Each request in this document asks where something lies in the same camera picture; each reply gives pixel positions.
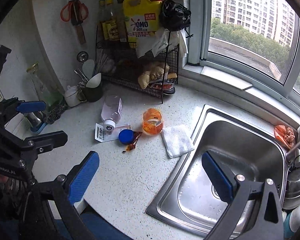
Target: stainless steel sink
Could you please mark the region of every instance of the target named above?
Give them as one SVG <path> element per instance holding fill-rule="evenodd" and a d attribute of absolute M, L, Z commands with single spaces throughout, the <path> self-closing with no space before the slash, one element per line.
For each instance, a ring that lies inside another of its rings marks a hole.
<path fill-rule="evenodd" d="M 199 236 L 209 233 L 227 203 L 220 200 L 202 168 L 201 155 L 207 150 L 218 154 L 235 175 L 261 182 L 271 178 L 282 205 L 288 167 L 281 147 L 270 134 L 205 105 L 192 139 L 195 150 L 180 158 L 147 208 L 149 215 Z M 248 201 L 231 238 L 242 231 L 251 205 Z"/>

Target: blue jar cap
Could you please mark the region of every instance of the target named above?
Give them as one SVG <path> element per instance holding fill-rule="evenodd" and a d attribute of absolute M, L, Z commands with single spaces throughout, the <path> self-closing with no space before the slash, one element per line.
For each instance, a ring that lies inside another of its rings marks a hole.
<path fill-rule="evenodd" d="M 122 144 L 130 144 L 133 142 L 133 131 L 124 129 L 119 133 L 119 141 Z"/>

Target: orange jar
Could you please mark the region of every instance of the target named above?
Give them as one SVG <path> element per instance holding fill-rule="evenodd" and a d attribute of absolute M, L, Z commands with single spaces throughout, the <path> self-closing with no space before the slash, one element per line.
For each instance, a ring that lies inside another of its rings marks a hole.
<path fill-rule="evenodd" d="M 142 128 L 148 135 L 156 135 L 163 128 L 163 120 L 161 113 L 154 108 L 149 108 L 143 113 Z"/>

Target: sink drain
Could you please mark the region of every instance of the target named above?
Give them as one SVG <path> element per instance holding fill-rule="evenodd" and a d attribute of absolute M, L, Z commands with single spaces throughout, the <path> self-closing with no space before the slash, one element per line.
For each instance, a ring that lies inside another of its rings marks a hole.
<path fill-rule="evenodd" d="M 216 189 L 214 188 L 214 186 L 212 185 L 211 186 L 211 191 L 212 191 L 212 195 L 217 198 L 217 199 L 220 199 L 218 193 L 216 192 Z"/>

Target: yellow detergent jug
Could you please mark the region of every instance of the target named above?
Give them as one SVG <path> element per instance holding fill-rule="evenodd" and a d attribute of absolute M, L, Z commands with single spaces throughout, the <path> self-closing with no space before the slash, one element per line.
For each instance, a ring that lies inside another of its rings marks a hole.
<path fill-rule="evenodd" d="M 138 37 L 153 35 L 159 29 L 161 1 L 124 0 L 128 41 L 136 42 Z"/>

